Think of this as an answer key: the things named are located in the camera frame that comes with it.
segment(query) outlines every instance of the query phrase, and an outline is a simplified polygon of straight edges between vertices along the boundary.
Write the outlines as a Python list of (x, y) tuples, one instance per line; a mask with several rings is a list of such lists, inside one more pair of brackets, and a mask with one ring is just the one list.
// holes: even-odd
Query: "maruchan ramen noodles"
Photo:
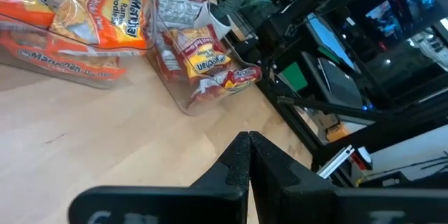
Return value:
[(4, 31), (0, 42), (12, 55), (49, 71), (93, 80), (116, 80), (126, 69), (120, 68), (119, 57), (68, 55), (55, 49), (55, 40), (47, 34), (27, 31)]
[(213, 76), (229, 69), (231, 59), (224, 53), (211, 24), (200, 29), (172, 29), (164, 37), (175, 50), (190, 83), (202, 74)]
[(203, 78), (192, 94), (189, 106), (197, 102), (210, 102), (225, 95), (234, 94), (247, 88), (261, 78), (261, 69), (252, 66), (243, 70), (218, 73), (212, 78)]
[[(48, 0), (0, 0), (0, 14), (16, 20), (49, 28), (55, 14), (48, 7)], [(0, 29), (24, 29), (24, 25), (0, 17)]]
[(50, 31), (101, 49), (146, 49), (146, 0), (64, 0)]

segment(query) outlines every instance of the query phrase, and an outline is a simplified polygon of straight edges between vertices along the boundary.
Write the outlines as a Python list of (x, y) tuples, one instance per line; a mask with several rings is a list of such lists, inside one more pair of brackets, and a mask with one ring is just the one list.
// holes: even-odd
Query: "orange label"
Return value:
[(12, 55), (49, 71), (58, 71), (97, 80), (119, 79), (126, 72), (126, 69), (118, 67), (117, 57), (63, 55), (51, 50), (52, 41), (48, 42), (45, 49), (20, 45), (7, 32), (2, 34), (0, 40)]

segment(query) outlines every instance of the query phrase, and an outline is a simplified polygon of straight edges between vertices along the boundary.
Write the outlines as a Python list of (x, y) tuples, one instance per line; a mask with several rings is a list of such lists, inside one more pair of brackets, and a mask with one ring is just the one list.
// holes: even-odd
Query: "wooden table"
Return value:
[[(242, 130), (312, 161), (258, 88), (190, 117), (145, 59), (112, 90), (0, 65), (0, 111), (2, 223), (65, 223), (92, 186), (189, 186)], [(253, 200), (250, 209), (257, 223)]]

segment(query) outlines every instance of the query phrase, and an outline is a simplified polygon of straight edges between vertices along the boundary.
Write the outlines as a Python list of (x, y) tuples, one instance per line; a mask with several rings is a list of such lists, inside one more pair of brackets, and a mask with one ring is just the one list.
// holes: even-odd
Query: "monitor screen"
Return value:
[(438, 0), (353, 0), (349, 10), (354, 22), (384, 50), (448, 14)]

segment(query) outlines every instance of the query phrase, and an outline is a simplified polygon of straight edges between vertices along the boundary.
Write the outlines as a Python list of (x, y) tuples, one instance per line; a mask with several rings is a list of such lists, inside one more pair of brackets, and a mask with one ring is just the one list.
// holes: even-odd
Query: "ramen noodle package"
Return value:
[(4, 31), (0, 42), (17, 58), (49, 71), (56, 71), (93, 80), (116, 80), (126, 69), (120, 68), (118, 57), (68, 55), (55, 48), (56, 38), (29, 31)]
[(231, 59), (224, 53), (211, 24), (200, 29), (172, 29), (164, 37), (168, 44), (173, 45), (176, 58), (190, 83), (202, 74), (213, 76), (230, 67)]
[(193, 28), (204, 0), (157, 0), (160, 19), (168, 28)]
[[(49, 28), (55, 14), (48, 7), (48, 0), (0, 0), (0, 13), (19, 21)], [(24, 29), (11, 19), (0, 17), (0, 29)]]
[(146, 0), (65, 0), (50, 31), (101, 49), (145, 50), (145, 5)]
[(210, 102), (227, 94), (233, 94), (255, 83), (261, 77), (261, 69), (252, 66), (243, 70), (218, 73), (212, 78), (203, 78), (193, 93), (189, 106), (197, 102)]

